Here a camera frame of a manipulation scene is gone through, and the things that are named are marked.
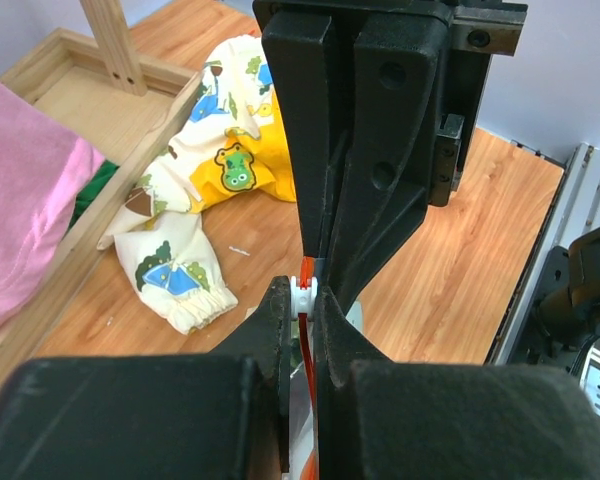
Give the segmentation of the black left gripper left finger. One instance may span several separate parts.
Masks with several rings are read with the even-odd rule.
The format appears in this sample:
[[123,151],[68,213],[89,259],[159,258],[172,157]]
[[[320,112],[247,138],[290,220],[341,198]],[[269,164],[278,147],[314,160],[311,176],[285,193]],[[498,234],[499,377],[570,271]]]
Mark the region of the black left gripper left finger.
[[0,390],[0,479],[278,479],[290,282],[204,354],[36,358]]

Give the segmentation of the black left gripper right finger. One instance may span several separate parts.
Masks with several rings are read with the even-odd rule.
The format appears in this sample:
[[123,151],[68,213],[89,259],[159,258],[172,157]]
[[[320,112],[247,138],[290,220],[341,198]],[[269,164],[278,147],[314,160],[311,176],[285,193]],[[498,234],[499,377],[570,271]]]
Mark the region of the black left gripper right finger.
[[600,479],[600,422],[558,369],[392,361],[327,288],[313,347],[322,479]]

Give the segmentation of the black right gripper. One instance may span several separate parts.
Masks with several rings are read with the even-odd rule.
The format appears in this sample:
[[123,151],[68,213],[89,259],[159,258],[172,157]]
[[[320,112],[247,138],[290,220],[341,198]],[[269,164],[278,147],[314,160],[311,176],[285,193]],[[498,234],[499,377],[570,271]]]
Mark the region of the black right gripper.
[[331,240],[327,284],[350,305],[427,206],[448,203],[490,61],[514,54],[527,8],[257,1],[253,11],[289,147],[303,252],[325,258]]

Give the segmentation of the clear zip top bag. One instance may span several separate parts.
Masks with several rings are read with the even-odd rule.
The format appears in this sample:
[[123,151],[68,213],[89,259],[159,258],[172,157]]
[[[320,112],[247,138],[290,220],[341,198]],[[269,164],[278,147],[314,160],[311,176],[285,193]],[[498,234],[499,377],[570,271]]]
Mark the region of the clear zip top bag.
[[387,357],[364,335],[355,281],[321,285],[323,259],[304,257],[289,279],[292,373],[286,479],[363,479],[372,406],[362,388],[371,361]]

